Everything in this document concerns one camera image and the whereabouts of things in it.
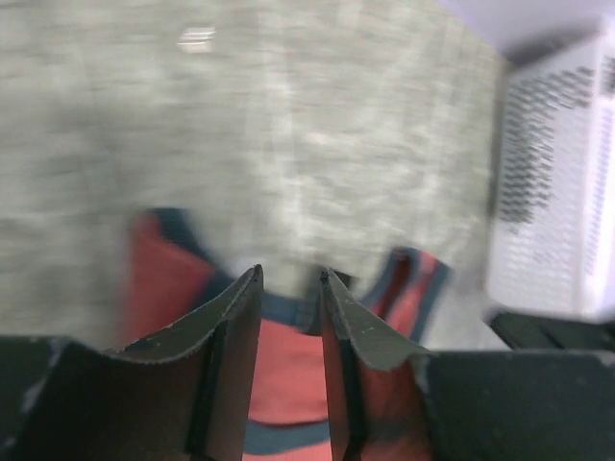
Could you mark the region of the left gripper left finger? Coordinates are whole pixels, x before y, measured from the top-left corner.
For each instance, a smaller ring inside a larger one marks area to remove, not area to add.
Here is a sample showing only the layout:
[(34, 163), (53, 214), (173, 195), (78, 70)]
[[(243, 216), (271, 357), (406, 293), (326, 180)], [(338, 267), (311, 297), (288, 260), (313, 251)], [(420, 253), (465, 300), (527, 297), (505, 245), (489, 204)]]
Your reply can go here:
[(263, 273), (117, 352), (60, 336), (1, 340), (5, 460), (238, 460)]

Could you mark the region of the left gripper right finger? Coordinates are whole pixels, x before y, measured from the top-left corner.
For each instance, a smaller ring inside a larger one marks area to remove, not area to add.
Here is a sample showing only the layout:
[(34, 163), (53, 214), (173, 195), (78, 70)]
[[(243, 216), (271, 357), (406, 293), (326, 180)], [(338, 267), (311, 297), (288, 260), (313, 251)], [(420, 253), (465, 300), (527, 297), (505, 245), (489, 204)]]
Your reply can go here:
[(610, 460), (614, 351), (432, 352), (332, 271), (320, 309), (336, 460)]

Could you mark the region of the rust red tank top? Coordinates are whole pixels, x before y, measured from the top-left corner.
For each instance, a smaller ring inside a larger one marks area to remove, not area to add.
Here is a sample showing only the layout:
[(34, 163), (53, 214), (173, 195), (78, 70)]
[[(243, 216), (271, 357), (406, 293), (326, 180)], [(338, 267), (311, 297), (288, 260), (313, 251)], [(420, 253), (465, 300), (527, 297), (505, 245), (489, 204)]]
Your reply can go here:
[[(392, 250), (361, 305), (420, 342), (449, 267), (413, 248)], [(332, 457), (325, 365), (318, 325), (320, 268), (296, 298), (265, 292), (246, 426), (246, 460)], [(212, 301), (235, 280), (199, 242), (179, 208), (150, 208), (134, 222), (124, 307), (132, 343)]]

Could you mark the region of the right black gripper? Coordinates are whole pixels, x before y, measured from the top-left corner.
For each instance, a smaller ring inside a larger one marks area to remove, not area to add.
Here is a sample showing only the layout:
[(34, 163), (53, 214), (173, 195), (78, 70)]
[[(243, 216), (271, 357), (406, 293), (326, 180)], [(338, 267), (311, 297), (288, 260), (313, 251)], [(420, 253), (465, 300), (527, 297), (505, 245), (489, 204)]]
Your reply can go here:
[(614, 323), (588, 323), (500, 311), (487, 322), (513, 350), (614, 351)]

